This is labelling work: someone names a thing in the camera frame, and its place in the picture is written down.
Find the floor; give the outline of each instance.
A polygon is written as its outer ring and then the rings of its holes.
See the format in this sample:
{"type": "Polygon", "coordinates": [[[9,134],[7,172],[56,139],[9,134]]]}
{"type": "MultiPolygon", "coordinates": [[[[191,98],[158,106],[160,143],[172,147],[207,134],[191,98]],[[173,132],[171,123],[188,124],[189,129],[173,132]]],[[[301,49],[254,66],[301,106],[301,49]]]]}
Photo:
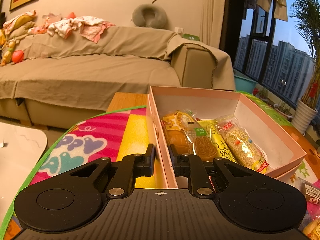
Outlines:
{"type": "MultiPolygon", "coordinates": [[[[25,126],[25,125],[20,124],[20,121],[18,121],[18,120],[5,118],[2,116],[0,116],[0,122],[24,126],[24,127],[28,127],[28,128],[33,128],[30,126],[25,126]]],[[[49,127],[49,130],[41,130],[41,131],[43,131],[45,133],[45,135],[47,136],[47,140],[48,140],[48,144],[47,144],[47,148],[46,148],[46,151],[47,151],[52,146],[52,144],[54,144],[55,141],[58,140],[61,137],[61,135],[63,135],[67,130],[61,129],[61,128],[49,127]]]]}

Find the sofa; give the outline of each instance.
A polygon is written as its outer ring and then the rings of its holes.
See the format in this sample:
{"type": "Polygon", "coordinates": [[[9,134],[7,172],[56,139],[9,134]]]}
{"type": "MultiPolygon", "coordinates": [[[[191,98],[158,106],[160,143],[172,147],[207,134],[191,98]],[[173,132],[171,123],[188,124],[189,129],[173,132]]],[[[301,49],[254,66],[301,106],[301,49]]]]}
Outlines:
{"type": "Polygon", "coordinates": [[[0,116],[68,129],[106,111],[116,92],[150,85],[235,89],[230,57],[174,32],[110,27],[95,44],[74,32],[30,35],[25,60],[0,68],[0,116]]]}

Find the gray u-shaped pillow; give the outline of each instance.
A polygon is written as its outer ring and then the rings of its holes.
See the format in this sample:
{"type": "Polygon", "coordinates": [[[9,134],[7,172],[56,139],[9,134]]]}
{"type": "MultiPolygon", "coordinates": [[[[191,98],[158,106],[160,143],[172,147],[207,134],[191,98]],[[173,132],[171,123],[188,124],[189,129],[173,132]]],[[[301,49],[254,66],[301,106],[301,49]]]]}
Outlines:
{"type": "Polygon", "coordinates": [[[167,23],[167,14],[165,13],[165,10],[160,6],[154,4],[142,4],[134,10],[132,14],[132,21],[136,26],[139,27],[151,27],[155,29],[162,29],[167,23]],[[147,11],[151,11],[155,14],[154,19],[148,26],[144,17],[147,11]]]}

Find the sofa leg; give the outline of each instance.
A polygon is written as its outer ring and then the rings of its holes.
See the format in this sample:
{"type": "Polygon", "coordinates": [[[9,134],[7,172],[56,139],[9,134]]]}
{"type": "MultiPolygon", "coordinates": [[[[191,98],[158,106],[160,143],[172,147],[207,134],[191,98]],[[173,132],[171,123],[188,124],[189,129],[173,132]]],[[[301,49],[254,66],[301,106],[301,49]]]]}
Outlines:
{"type": "Polygon", "coordinates": [[[46,125],[43,125],[43,124],[34,123],[33,127],[36,128],[36,129],[40,129],[40,130],[46,130],[46,131],[49,130],[49,128],[46,125]]]}
{"type": "Polygon", "coordinates": [[[20,123],[25,126],[32,126],[32,122],[30,122],[29,120],[20,120],[20,123]]]}

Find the high-rise building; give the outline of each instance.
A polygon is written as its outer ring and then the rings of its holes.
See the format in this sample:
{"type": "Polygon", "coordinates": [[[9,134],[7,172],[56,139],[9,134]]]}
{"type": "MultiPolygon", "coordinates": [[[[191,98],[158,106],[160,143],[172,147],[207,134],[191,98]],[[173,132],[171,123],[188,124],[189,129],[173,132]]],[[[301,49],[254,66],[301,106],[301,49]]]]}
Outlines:
{"type": "MultiPolygon", "coordinates": [[[[234,67],[242,70],[249,36],[241,37],[234,67]]],[[[258,79],[267,43],[253,40],[246,73],[258,79]]],[[[305,92],[313,72],[313,59],[304,51],[295,49],[288,42],[272,45],[263,83],[288,100],[296,103],[305,92]]]]}

